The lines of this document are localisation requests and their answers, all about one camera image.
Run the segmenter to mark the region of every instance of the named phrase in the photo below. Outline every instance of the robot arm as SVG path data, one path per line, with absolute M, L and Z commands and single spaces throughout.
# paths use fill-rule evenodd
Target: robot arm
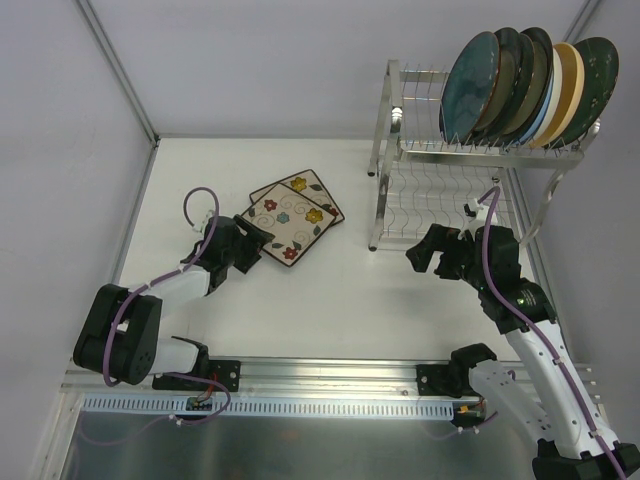
M 485 208 L 477 201 L 465 205 L 467 221 L 462 231 L 434 224 L 406 255 L 414 270 L 424 273 L 433 254 L 442 252 L 436 275 L 464 280 L 478 291 L 484 313 L 522 360 L 544 411 L 509 379 L 495 355 L 481 344 L 454 352 L 448 369 L 427 375 L 429 386 L 451 396 L 459 397 L 468 389 L 487 398 L 537 444 L 538 456 L 533 462 L 536 478 L 616 478 L 609 457 L 612 454 L 627 475 L 633 473 L 640 467 L 637 447 L 621 444 L 600 417 L 566 351 L 551 303 L 539 285 L 520 276 L 519 245 L 512 230 L 496 226 L 494 218 L 489 222 L 493 225 L 486 227 Z M 493 283 L 501 296 L 530 320 L 529 325 L 496 298 L 487 283 L 482 265 L 485 228 L 490 228 L 487 253 Z M 559 358 L 554 352 L 560 352 Z M 585 410 L 591 414 L 595 429 L 588 425 Z
M 206 224 L 208 237 L 212 220 Z M 208 349 L 205 345 L 183 338 L 158 338 L 162 317 L 196 298 L 209 295 L 227 278 L 232 266 L 247 273 L 260 260 L 260 250 L 273 239 L 236 215 L 219 217 L 217 226 L 203 252 L 188 270 L 161 281 L 136 296 L 126 308 L 117 326 L 109 359 L 109 376 L 131 385 L 147 375 L 178 372 L 208 378 Z M 202 246 L 197 242 L 191 254 L 182 260 L 187 264 Z M 103 372 L 103 359 L 109 331 L 125 299 L 136 288 L 108 284 L 103 286 L 91 306 L 73 352 L 76 365 Z

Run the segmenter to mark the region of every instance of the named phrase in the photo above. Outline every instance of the wire rack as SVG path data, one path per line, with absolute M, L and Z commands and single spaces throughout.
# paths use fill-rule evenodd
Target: wire rack
M 383 237 L 391 240 L 391 248 L 406 249 L 422 238 L 432 223 L 461 227 L 464 203 L 499 180 L 503 168 L 553 169 L 536 217 L 520 240 L 526 245 L 538 233 L 558 184 L 584 158 L 584 151 L 600 129 L 598 119 L 582 138 L 569 145 L 559 140 L 548 149 L 513 142 L 474 145 L 458 142 L 455 137 L 447 143 L 439 126 L 441 99 L 449 76 L 445 70 L 421 70 L 419 66 L 401 70 L 397 60 L 387 64 L 368 171 L 379 177 L 376 219 L 369 242 L 372 251 L 377 250 Z M 498 213 L 500 222 L 514 228 L 509 198 L 499 206 Z
M 499 183 L 501 172 L 497 168 L 395 163 L 379 248 L 404 251 L 422 239 L 434 223 L 462 228 L 464 205 Z M 508 196 L 501 197 L 496 215 L 499 225 L 517 232 L 515 210 Z

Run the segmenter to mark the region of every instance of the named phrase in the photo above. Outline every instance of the yellow plate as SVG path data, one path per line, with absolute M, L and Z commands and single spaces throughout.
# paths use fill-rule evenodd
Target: yellow plate
M 542 135 L 529 144 L 532 148 L 553 142 L 567 128 L 578 109 L 584 88 L 584 64 L 580 53 L 568 43 L 557 43 L 553 49 L 562 64 L 562 91 L 551 123 Z

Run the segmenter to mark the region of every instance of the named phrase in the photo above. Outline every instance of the rack leg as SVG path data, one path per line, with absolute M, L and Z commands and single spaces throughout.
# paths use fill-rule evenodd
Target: rack leg
M 389 76 L 389 69 L 384 76 L 384 84 L 382 85 L 382 97 L 380 99 L 380 106 L 378 107 L 378 120 L 376 122 L 376 133 L 373 138 L 373 148 L 371 149 L 371 159 L 369 160 L 369 170 L 367 171 L 370 177 L 373 177 L 378 172 L 378 158 L 380 157 L 380 144 L 382 143 L 382 136 L 384 135 L 384 125 L 387 121 L 387 115 L 389 114 L 389 100 L 391 99 L 391 80 Z
M 387 209 L 387 193 L 389 190 L 389 177 L 391 176 L 391 167 L 398 154 L 398 142 L 400 136 L 392 133 L 387 139 L 387 147 L 384 151 L 384 161 L 380 169 L 380 182 L 378 183 L 378 204 L 376 206 L 376 220 L 373 224 L 373 233 L 369 242 L 369 250 L 375 252 L 380 243 L 380 237 L 384 230 L 384 213 Z
M 560 181 L 564 177 L 565 173 L 567 173 L 566 170 L 556 170 L 553 175 L 551 175 L 551 178 L 549 179 L 544 192 L 542 192 L 542 200 L 540 200 L 540 206 L 538 207 L 536 216 L 533 219 L 531 226 L 520 240 L 520 248 L 525 248 L 540 231 L 542 222 L 544 222 L 544 219 L 547 215 L 547 210 L 549 210 L 549 205 L 551 204 L 553 194 L 556 191 L 556 188 L 558 188 L 558 185 L 560 184 Z

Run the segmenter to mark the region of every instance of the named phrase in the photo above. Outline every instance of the dark green plate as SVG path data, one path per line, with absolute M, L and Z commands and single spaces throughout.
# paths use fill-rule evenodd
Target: dark green plate
M 544 106 L 553 79 L 553 45 L 549 34 L 537 27 L 527 28 L 522 33 L 533 42 L 534 73 L 520 109 L 505 129 L 507 133 L 498 140 L 501 145 L 519 140 L 529 131 Z
M 495 124 L 503 117 L 513 96 L 514 86 L 522 63 L 520 34 L 513 28 L 501 28 L 495 32 L 500 45 L 500 68 L 491 102 L 474 128 L 471 140 L 481 143 Z
M 613 43 L 594 37 L 574 46 L 584 63 L 584 89 L 573 119 L 564 132 L 550 142 L 556 147 L 576 141 L 589 130 L 607 106 L 618 80 L 618 50 Z
M 492 32 L 476 35 L 451 69 L 442 95 L 440 131 L 448 143 L 464 142 L 487 109 L 500 66 L 500 46 Z
M 486 129 L 482 133 L 485 143 L 494 143 L 500 135 L 503 134 L 507 125 L 515 117 L 516 113 L 520 109 L 524 98 L 529 91 L 529 85 L 531 84 L 531 77 L 533 76 L 533 43 L 531 39 L 523 33 L 517 33 L 518 42 L 520 46 L 520 66 L 516 73 L 516 80 L 513 84 L 510 92 L 510 97 L 507 100 L 504 108 L 500 112 L 500 116 L 496 119 L 494 124 Z

